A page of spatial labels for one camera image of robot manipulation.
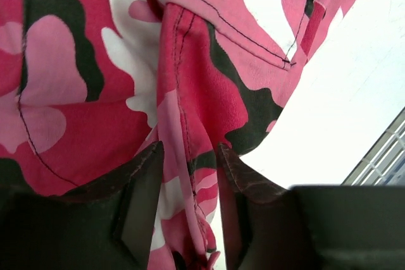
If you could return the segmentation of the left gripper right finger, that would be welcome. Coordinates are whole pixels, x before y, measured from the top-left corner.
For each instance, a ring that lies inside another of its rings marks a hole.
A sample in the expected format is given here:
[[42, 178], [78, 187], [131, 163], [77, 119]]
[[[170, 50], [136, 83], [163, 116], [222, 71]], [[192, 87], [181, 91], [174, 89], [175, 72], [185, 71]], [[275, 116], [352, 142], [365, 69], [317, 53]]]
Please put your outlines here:
[[228, 269], [403, 269], [402, 186], [285, 189], [217, 152]]

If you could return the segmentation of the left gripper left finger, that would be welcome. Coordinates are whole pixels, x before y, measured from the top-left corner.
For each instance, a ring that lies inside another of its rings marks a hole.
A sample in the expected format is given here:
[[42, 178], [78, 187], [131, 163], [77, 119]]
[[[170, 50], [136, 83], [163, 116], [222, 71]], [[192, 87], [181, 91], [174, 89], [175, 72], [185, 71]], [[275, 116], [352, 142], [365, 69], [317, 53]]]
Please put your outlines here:
[[2, 269], [146, 269], [163, 173], [154, 142], [64, 195], [35, 193], [1, 160]]

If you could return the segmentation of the pink camouflage trousers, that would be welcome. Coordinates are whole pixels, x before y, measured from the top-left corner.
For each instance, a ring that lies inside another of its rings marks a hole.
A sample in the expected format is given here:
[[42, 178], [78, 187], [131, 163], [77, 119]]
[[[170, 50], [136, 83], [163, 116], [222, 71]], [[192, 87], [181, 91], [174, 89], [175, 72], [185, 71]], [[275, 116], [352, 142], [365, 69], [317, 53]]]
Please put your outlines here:
[[1, 160], [61, 196], [161, 142], [146, 269], [212, 269], [218, 145], [266, 138], [355, 1], [1, 0]]

